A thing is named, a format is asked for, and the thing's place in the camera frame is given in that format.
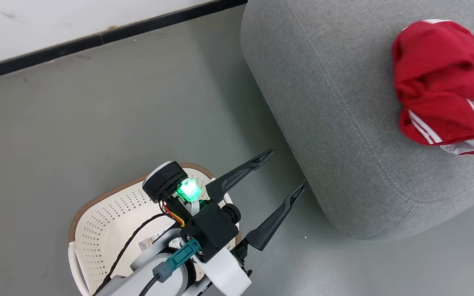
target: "red cloth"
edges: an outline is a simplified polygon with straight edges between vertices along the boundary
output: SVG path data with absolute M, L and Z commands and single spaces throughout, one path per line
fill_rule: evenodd
M 413 23 L 393 45 L 399 126 L 411 140 L 447 150 L 474 139 L 474 35 L 430 21 Z

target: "cable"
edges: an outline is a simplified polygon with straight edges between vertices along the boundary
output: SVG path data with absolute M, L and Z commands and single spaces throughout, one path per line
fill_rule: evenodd
M 178 221 L 180 223 L 180 227 L 184 228 L 184 226 L 186 226 L 186 223 L 184 223 L 184 220 L 181 219 L 177 214 L 173 213 L 172 211 L 169 210 L 169 208 L 167 208 L 166 204 L 163 203 L 163 206 L 164 206 L 164 210 L 166 210 L 166 212 L 173 216 L 173 218 L 175 218 L 176 221 Z
M 145 285 L 145 287 L 142 289 L 142 291 L 140 292 L 139 296 L 145 296 L 145 294 L 147 293 L 147 291 L 149 291 L 149 289 L 156 283 L 156 281 L 158 281 L 158 275 L 155 275 L 151 281 L 149 281 L 149 283 L 147 283 L 147 285 Z
M 113 271 L 114 269 L 116 268 L 118 262 L 120 261 L 120 258 L 122 257 L 122 255 L 124 255 L 124 252 L 126 251 L 126 249 L 129 247 L 129 244 L 133 241 L 133 239 L 135 238 L 135 236 L 137 235 L 137 233 L 145 227 L 145 225 L 148 225 L 149 223 L 151 223 L 153 220 L 157 219 L 157 218 L 160 218 L 160 217 L 165 217 L 166 215 L 165 214 L 158 214 L 158 215 L 154 215 L 153 217 L 151 217 L 150 219 L 146 220 L 144 223 L 142 223 L 134 232 L 133 234 L 131 235 L 131 237 L 128 239 L 128 241 L 125 243 L 124 245 L 124 248 L 122 248 L 122 250 L 120 251 L 120 253 L 118 253 L 118 256 L 116 257 L 116 260 L 114 261 L 113 265 L 111 266 L 111 270 L 109 270 L 109 273 L 107 273 L 107 275 L 105 276 L 103 282 L 100 284 L 100 286 L 98 287 L 98 289 L 96 289 L 96 292 L 94 292 L 93 296 L 96 296 L 96 294 L 98 294 L 98 292 L 100 292 L 100 290 L 102 290 L 105 285 L 107 285 L 107 283 L 109 283 L 109 281 L 111 280 L 111 275 L 113 274 Z
M 158 201 L 158 207 L 160 208 L 160 212 L 162 212 L 163 214 L 165 214 L 167 217 L 169 217 L 170 219 L 173 219 L 173 217 L 171 217 L 171 215 L 169 215 L 165 210 L 164 208 L 162 208 L 162 203 L 163 201 L 162 200 L 159 200 Z

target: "white wall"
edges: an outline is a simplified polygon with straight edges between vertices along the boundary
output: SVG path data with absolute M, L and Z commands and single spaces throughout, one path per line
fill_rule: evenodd
M 0 61 L 210 0 L 0 0 Z

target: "gray floor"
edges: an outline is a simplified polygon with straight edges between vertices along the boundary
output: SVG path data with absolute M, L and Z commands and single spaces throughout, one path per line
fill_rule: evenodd
M 231 192 L 244 232 L 303 180 L 241 56 L 242 12 L 0 77 L 0 295 L 79 295 L 66 251 L 73 215 L 165 160 L 220 175 L 277 148 Z M 361 242 L 308 194 L 248 267 L 247 296 L 474 295 L 474 208 L 413 238 Z

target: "gray ottoman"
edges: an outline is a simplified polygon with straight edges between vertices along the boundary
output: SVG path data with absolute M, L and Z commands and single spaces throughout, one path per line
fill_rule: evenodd
M 249 0 L 244 56 L 324 213 L 354 238 L 418 234 L 474 205 L 474 156 L 405 138 L 391 45 L 474 2 Z

